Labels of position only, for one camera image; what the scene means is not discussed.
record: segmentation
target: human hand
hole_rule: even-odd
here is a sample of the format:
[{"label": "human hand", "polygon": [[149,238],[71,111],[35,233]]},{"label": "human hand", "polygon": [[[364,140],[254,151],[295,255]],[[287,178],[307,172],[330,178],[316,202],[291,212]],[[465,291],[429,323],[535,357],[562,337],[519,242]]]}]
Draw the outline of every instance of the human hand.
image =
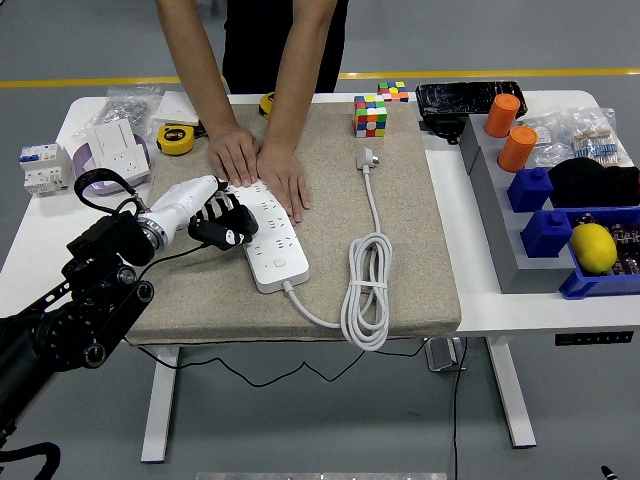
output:
[{"label": "human hand", "polygon": [[257,165],[260,178],[284,207],[291,223],[300,223],[302,209],[308,210],[311,204],[298,157],[285,149],[263,148],[258,154]]},{"label": "human hand", "polygon": [[237,125],[218,127],[209,133],[209,159],[216,175],[236,187],[258,180],[256,155],[260,144],[253,134]]}]

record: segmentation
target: rubik's cube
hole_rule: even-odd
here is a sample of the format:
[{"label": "rubik's cube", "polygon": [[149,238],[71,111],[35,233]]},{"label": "rubik's cube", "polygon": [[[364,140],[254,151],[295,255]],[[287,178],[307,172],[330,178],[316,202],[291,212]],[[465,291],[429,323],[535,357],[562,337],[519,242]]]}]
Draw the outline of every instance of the rubik's cube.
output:
[{"label": "rubik's cube", "polygon": [[378,84],[378,95],[385,102],[408,102],[409,92],[404,82],[381,82]]},{"label": "rubik's cube", "polygon": [[353,130],[356,137],[384,137],[387,107],[382,95],[356,95]]}]

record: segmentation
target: white cable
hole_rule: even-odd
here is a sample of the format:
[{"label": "white cable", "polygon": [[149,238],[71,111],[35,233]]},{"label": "white cable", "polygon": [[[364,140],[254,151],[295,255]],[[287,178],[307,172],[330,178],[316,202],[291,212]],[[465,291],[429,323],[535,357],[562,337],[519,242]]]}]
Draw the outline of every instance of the white cable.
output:
[{"label": "white cable", "polygon": [[[288,280],[283,282],[283,287],[293,304],[309,320],[326,328],[340,328],[350,343],[363,350],[375,351],[384,344],[389,332],[387,282],[391,270],[393,248],[387,236],[381,232],[380,218],[369,180],[368,165],[363,166],[362,173],[376,231],[364,238],[354,240],[349,248],[351,279],[342,303],[340,323],[325,322],[310,313],[300,303],[293,292],[291,282]],[[368,294],[368,297],[364,305],[361,306],[361,298],[365,294]],[[375,319],[370,323],[365,319],[365,315],[374,302],[376,306]]]}]

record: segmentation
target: orange cylinder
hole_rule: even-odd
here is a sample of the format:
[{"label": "orange cylinder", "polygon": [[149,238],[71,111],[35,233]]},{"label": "orange cylinder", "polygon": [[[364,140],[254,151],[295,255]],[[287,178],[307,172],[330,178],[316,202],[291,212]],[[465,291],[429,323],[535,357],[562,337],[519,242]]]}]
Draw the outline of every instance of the orange cylinder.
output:
[{"label": "orange cylinder", "polygon": [[537,141],[538,134],[534,129],[524,126],[513,128],[498,157],[500,168],[510,173],[522,170]]},{"label": "orange cylinder", "polygon": [[487,122],[484,124],[484,131],[487,135],[495,138],[504,138],[509,134],[511,124],[516,119],[516,114],[520,108],[518,97],[510,93],[496,95],[489,110]]}]

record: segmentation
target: black cloth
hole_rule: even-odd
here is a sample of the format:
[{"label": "black cloth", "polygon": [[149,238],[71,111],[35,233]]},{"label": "black cloth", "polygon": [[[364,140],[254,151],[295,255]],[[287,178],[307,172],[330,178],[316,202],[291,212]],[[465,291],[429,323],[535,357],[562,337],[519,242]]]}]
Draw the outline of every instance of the black cloth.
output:
[{"label": "black cloth", "polygon": [[637,167],[603,167],[585,157],[572,158],[549,170],[555,207],[627,207],[640,204]]},{"label": "black cloth", "polygon": [[[338,0],[320,64],[316,93],[335,90],[344,51],[347,4]],[[284,45],[293,24],[293,0],[227,0],[222,74],[231,93],[276,89]]]}]

